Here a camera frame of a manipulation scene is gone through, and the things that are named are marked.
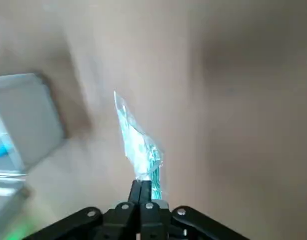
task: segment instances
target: bolt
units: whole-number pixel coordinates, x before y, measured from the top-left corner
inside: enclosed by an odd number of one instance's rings
[[[177,213],[181,216],[185,215],[186,214],[186,210],[184,210],[183,208],[179,208]]]
[[[151,202],[149,202],[149,203],[147,203],[146,205],[145,205],[145,208],[146,209],[152,209],[154,207],[154,205],[151,203]]]
[[[96,215],[96,212],[93,210],[87,213],[88,217],[93,217],[94,215]]]
[[[126,209],[129,208],[129,205],[128,205],[128,204],[124,204],[124,205],[121,206],[121,208],[122,208],[123,210],[126,210]]]

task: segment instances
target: plastic bag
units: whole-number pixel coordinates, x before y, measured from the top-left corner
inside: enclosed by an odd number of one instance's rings
[[[163,152],[137,124],[125,100],[116,92],[114,92],[114,101],[124,142],[125,156],[132,163],[137,180],[151,180],[151,198],[160,200],[163,198],[161,186]]]

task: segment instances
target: transparent plastic bag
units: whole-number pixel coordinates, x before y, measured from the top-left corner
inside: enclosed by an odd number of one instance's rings
[[[161,181],[163,152],[137,124],[125,100],[116,92],[114,92],[114,101],[124,142],[125,156],[132,163],[137,180],[151,180],[151,198],[161,200],[163,198]]]

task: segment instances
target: crumpled plastic wrap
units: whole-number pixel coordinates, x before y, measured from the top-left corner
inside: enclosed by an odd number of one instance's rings
[[[124,142],[125,156],[132,163],[137,180],[151,180],[151,198],[160,200],[165,195],[161,186],[163,152],[137,124],[125,100],[116,92],[114,92],[114,101]]]

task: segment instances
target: beige floor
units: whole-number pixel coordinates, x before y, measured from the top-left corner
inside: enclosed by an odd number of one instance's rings
[[[46,224],[126,199],[117,90],[163,147],[172,208],[307,240],[307,0],[0,1],[0,74],[28,71],[69,136],[28,175]]]

